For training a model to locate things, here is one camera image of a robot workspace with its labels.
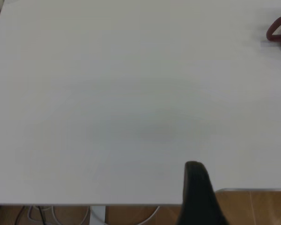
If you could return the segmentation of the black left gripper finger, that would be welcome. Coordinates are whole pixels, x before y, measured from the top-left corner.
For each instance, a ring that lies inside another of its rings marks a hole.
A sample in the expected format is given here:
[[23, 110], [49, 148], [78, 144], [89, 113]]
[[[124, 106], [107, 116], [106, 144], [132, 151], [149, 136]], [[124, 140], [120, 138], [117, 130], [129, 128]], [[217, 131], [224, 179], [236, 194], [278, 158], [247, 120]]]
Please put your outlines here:
[[209, 174], [201, 162], [185, 164], [183, 202], [178, 225], [227, 225], [213, 190]]

